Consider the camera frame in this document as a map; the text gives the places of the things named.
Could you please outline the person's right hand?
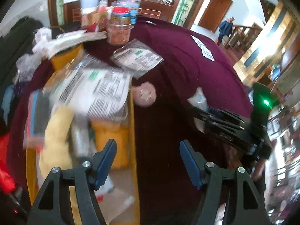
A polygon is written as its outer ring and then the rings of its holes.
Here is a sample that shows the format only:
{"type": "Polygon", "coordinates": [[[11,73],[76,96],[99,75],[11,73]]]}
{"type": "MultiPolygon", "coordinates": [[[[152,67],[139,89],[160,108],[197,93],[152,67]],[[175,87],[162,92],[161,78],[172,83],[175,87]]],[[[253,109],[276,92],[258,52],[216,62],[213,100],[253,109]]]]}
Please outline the person's right hand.
{"type": "MultiPolygon", "coordinates": [[[[239,167],[243,166],[238,151],[235,148],[233,148],[229,144],[224,144],[224,150],[226,155],[226,161],[228,164],[228,169],[236,170],[239,167]]],[[[262,173],[265,167],[266,167],[266,159],[260,158],[260,160],[256,163],[253,174],[251,176],[253,181],[259,181],[262,178],[262,173]]]]}

